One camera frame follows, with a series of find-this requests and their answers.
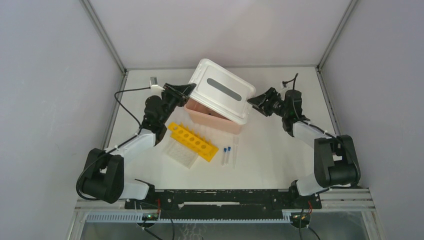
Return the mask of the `white plastic bin lid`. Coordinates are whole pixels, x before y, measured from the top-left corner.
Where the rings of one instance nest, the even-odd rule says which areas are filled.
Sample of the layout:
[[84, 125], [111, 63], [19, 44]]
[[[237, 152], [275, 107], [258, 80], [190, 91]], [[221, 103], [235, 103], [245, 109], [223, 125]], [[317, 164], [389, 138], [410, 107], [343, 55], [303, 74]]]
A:
[[252, 106], [247, 100], [256, 88], [234, 73], [203, 58], [198, 63], [190, 84], [195, 84], [189, 97], [238, 125], [247, 123]]

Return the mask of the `pink plastic bin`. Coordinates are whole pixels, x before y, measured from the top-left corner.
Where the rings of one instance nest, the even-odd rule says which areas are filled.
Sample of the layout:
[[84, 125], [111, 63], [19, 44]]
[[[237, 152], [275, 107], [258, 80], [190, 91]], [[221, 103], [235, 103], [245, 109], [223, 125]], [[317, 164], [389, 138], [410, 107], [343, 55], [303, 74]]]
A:
[[234, 135], [239, 135], [243, 129], [242, 124], [238, 124], [224, 117], [193, 99], [189, 99], [183, 108], [188, 113], [188, 116], [194, 124], [206, 126]]

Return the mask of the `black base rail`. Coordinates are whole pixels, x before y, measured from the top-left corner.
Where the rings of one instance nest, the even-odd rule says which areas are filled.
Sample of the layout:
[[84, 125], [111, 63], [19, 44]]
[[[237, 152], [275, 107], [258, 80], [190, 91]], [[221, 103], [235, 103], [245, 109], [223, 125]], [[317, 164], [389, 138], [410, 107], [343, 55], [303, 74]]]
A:
[[173, 220], [276, 220], [283, 211], [320, 210], [319, 195], [300, 196], [290, 189], [164, 189], [146, 199], [129, 199], [126, 210], [163, 211]]

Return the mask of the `yellow test tube rack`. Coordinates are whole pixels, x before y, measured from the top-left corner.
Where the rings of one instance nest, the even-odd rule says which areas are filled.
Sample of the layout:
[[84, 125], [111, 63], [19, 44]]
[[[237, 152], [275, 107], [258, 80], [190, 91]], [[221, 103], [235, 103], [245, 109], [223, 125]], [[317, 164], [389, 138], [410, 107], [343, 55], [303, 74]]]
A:
[[219, 148], [212, 144], [210, 140], [207, 140], [182, 123], [171, 122], [167, 129], [171, 131], [170, 137], [172, 139], [193, 151], [207, 162], [210, 162], [219, 151]]

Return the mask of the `blue capped tube left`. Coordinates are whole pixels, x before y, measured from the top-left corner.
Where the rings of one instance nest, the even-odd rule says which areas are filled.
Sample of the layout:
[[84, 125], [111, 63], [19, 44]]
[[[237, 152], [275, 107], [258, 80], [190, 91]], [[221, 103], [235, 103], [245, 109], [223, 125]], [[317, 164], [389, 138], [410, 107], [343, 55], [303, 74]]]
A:
[[223, 153], [221, 156], [221, 166], [225, 166], [227, 164], [227, 151], [228, 149], [226, 147], [223, 148]]

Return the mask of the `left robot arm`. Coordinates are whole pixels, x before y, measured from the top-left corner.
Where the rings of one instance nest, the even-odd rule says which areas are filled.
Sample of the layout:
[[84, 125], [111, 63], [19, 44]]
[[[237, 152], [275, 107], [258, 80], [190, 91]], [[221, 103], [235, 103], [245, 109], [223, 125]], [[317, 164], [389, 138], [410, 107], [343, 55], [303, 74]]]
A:
[[166, 83], [157, 89], [149, 86], [153, 94], [145, 101], [143, 119], [136, 121], [136, 132], [118, 145], [89, 151], [75, 184], [78, 196], [86, 201], [109, 204], [121, 199], [135, 199], [145, 209], [153, 207], [157, 196], [150, 191], [152, 185], [130, 178], [125, 174], [125, 167], [142, 152], [162, 141], [168, 130], [167, 120], [177, 107], [186, 105], [196, 86], [195, 83]]

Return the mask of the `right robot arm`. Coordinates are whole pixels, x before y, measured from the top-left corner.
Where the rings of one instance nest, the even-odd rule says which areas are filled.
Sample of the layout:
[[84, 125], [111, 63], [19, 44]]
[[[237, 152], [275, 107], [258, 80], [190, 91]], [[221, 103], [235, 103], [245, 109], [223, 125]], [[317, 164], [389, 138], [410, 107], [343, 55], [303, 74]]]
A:
[[331, 188], [354, 188], [361, 178], [361, 170], [353, 139], [349, 135], [332, 135], [314, 125], [302, 113], [302, 93], [289, 89], [281, 95], [273, 87], [247, 100], [262, 115], [281, 117], [282, 128], [291, 137], [303, 141], [313, 149], [313, 172], [295, 180], [295, 191], [289, 203], [302, 208], [309, 196]]

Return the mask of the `clear well plate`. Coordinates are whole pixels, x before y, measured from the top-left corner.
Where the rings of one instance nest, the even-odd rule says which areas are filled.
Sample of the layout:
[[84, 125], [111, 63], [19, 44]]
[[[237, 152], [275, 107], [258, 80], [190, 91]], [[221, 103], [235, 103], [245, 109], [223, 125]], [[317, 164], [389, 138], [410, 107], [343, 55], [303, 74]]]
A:
[[178, 141], [171, 139], [164, 149], [164, 153], [180, 165], [190, 169], [198, 158], [198, 154]]

